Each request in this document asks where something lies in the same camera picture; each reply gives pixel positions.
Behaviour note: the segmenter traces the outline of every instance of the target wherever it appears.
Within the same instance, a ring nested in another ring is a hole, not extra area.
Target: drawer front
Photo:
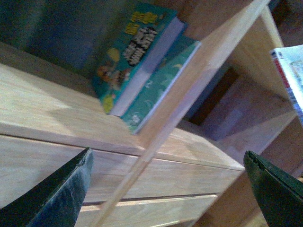
[[[0,207],[12,202],[83,148],[0,136]],[[105,201],[137,157],[95,151],[85,202]],[[240,171],[154,159],[125,198],[147,198],[222,192]]]
[[[199,218],[215,198],[215,195],[205,195],[176,199],[120,202],[102,226],[170,226]],[[100,208],[97,206],[83,206],[75,227],[88,227],[99,210]]]

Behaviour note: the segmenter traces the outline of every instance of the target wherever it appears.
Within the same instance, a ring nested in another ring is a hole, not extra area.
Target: wooden panel
[[[177,199],[120,202],[102,227],[164,227],[198,218],[215,200],[215,195]],[[83,206],[75,227],[88,227],[98,206]]]
[[[237,227],[258,207],[248,176],[243,173],[197,221],[194,227]]]
[[[288,99],[269,51],[283,47],[271,13],[266,7],[231,55],[231,64],[240,75],[248,75],[264,87]]]
[[[109,151],[138,150],[99,100],[0,64],[0,133]]]
[[[303,128],[299,119],[295,118],[261,156],[294,177],[298,177],[303,163],[302,137]],[[195,227],[242,227],[259,212],[248,177],[244,174],[223,193]]]
[[[0,62],[65,87],[95,96],[91,82],[55,64],[0,42]]]
[[[227,90],[232,86],[238,77],[239,75],[234,71],[234,69],[229,68],[219,83],[214,87],[211,94],[205,99],[203,104],[195,112],[193,117],[189,119],[189,122],[196,125],[201,125],[209,113],[214,109],[215,105],[225,95]]]
[[[171,225],[169,227],[192,227],[195,223],[196,223],[196,219],[192,221],[186,221],[175,225]]]
[[[250,2],[187,2],[188,9],[185,6],[181,18],[189,23],[186,35],[201,40],[203,45],[141,130],[139,137],[144,147],[148,148],[155,140],[161,144],[167,138],[254,23],[268,0]]]
[[[174,129],[155,158],[178,162],[244,170],[244,167],[204,137]]]
[[[83,148],[0,136],[0,207],[12,202]],[[85,202],[105,201],[137,157],[97,150]],[[125,198],[219,193],[240,171],[153,159]]]
[[[294,117],[289,101],[241,77],[208,115],[201,131],[243,163],[246,150],[262,153]]]

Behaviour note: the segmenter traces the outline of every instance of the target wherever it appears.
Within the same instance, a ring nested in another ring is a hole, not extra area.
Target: teal book
[[[93,86],[107,114],[122,116],[184,29],[175,10],[139,3],[102,56]]]
[[[122,116],[133,134],[146,124],[201,43],[181,36]]]

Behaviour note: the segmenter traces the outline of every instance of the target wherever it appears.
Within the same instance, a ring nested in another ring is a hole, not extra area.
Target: cartoon character
[[[109,49],[107,55],[110,60],[97,69],[97,75],[102,81],[108,83],[111,89],[120,90],[122,83],[125,80],[129,80],[131,69],[125,69],[123,71],[115,70],[120,60],[120,53],[116,48]]]
[[[102,81],[112,84],[113,83],[113,71],[115,70],[119,60],[120,53],[116,48],[110,48],[107,51],[109,60],[106,61],[105,65],[101,65],[97,69],[97,75],[101,78]]]

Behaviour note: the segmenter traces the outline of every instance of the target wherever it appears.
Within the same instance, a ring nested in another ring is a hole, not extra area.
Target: cabinet
[[[121,119],[103,112],[87,79],[1,44],[0,207],[90,146],[95,164],[77,226],[88,226],[96,215],[102,226],[168,226],[197,219],[243,166],[225,154],[224,142],[175,127],[229,56],[241,74],[287,98],[266,57],[282,45],[268,2],[156,2],[177,9],[189,24],[186,35],[201,40],[202,46],[138,136],[130,135]],[[258,153],[294,119],[290,105],[283,103],[272,103],[272,111],[260,118],[265,124],[256,121],[266,128]],[[241,142],[259,132],[245,125],[248,133]],[[258,143],[250,142],[244,147]],[[241,159],[244,147],[235,159]]]

